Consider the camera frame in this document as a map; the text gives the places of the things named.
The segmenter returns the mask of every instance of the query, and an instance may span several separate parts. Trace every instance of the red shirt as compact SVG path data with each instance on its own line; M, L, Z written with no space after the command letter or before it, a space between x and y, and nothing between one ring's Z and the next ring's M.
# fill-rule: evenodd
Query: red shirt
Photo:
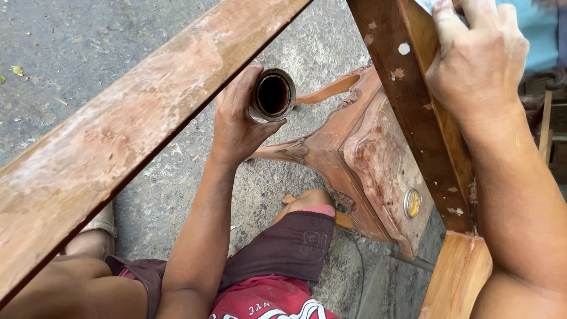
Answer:
M209 319L335 319L307 293L307 285L284 276L254 277L217 296Z

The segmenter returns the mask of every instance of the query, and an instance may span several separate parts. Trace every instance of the person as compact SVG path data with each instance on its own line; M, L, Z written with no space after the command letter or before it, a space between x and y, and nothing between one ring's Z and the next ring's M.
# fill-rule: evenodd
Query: person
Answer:
M462 0L458 9L468 27L450 0L434 6L441 47L426 80L471 151L479 232L494 263L471 317L567 317L567 204L517 94L529 44L513 6ZM48 264L0 318L336 318L310 297L334 226L324 190L303 193L226 258L236 168L285 123L248 114L262 69L246 67L217 101L202 181L167 264L85 258L86 241Z

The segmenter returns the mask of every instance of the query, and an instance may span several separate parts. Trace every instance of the concrete ground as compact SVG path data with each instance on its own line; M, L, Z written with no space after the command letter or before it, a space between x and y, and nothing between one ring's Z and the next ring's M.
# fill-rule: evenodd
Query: concrete ground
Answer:
M0 85L3 166L217 1L0 3L0 74L7 79ZM286 70L298 94L305 94L368 60L346 2L316 0L255 62ZM14 65L23 68L23 77L12 72ZM298 106L267 142L313 131L343 97ZM214 105L116 198L119 256L167 259L201 179L213 118ZM266 228L286 194L315 187L324 187L323 180L303 166L256 159L243 163L232 196L232 225L238 226L232 243L241 248ZM444 233L439 214L432 212L419 256L434 263ZM337 229L314 297L341 318L417 318L431 273L385 256L387 249L397 247Z

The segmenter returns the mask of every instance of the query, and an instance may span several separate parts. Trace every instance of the knee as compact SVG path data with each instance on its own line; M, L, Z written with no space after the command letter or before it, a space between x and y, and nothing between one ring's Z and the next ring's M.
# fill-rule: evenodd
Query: knee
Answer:
M317 205L331 205L334 206L335 201L329 195L327 190L322 188L313 188L307 190L299 196L301 199L306 199L312 203L317 203Z

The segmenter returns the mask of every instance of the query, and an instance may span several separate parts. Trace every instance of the left hand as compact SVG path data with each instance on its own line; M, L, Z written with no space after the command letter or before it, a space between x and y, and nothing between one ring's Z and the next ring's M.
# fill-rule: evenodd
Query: left hand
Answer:
M226 93L217 96L213 146L209 153L209 160L215 165L236 170L266 138L287 123L286 119L259 123L248 112L252 90L263 70L261 64L247 66L230 82Z

